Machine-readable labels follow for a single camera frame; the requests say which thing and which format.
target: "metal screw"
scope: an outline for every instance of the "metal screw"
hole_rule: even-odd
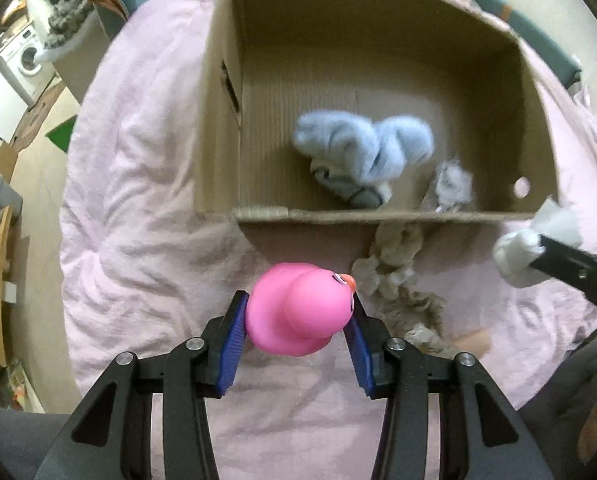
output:
[[[187,340],[185,346],[188,350],[200,350],[205,346],[205,341],[200,337],[193,337]]]
[[[457,355],[457,358],[459,359],[459,363],[464,366],[472,366],[477,362],[477,358],[469,352],[461,352],[459,355]]]
[[[123,352],[116,356],[116,362],[121,366],[130,364],[133,359],[134,356],[131,354],[131,352]]]
[[[387,347],[390,350],[405,350],[405,340],[401,339],[400,337],[391,337],[387,340]]]

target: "pink blanket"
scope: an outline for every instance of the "pink blanket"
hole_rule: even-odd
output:
[[[291,258],[345,272],[367,254],[368,226],[240,229],[195,217],[190,168],[213,2],[144,4],[110,46],[72,136],[61,264],[70,357],[83,393],[116,354],[152,356],[198,335],[237,288],[251,290],[271,263]],[[578,214],[584,248],[597,253],[597,147],[589,124],[546,65],[526,51],[549,116],[563,200]],[[445,225],[425,241],[416,268],[421,290],[447,298],[450,335],[490,328],[493,348],[483,364],[520,406],[572,341],[597,327],[597,309],[562,283],[507,286],[491,250],[514,228]],[[157,479],[163,478],[158,409],[157,403]],[[383,409],[356,385],[341,336],[307,358],[266,356],[248,346],[233,388],[208,402],[219,472],[230,480],[369,478]],[[437,453],[433,426],[429,478],[437,474]]]

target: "blue gripper pad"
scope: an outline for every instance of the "blue gripper pad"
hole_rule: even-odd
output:
[[[249,296],[246,293],[242,295],[237,293],[234,295],[232,304],[224,318],[224,322],[229,322],[229,330],[220,350],[218,378],[216,379],[216,390],[222,396],[234,384],[236,368],[243,353],[243,345],[245,345],[246,337],[245,307],[248,298]]]
[[[359,327],[359,323],[354,317],[345,326],[343,333],[352,358],[352,365],[354,365],[356,380],[359,386],[365,390],[365,394],[368,397],[373,397],[376,391],[376,383],[372,373],[370,349],[363,338],[361,327]]]

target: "triangular cutout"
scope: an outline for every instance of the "triangular cutout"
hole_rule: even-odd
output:
[[[477,394],[477,405],[479,406],[483,444],[487,447],[496,447],[517,442],[519,439],[518,433],[496,404],[490,392],[487,391],[487,388],[483,384],[477,383],[475,393]]]
[[[74,442],[96,447],[104,447],[107,444],[115,397],[116,384],[108,384],[81,423],[72,432]]]

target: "person's leg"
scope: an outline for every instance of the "person's leg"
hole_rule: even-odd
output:
[[[14,480],[33,480],[68,418],[0,408],[0,462]]]

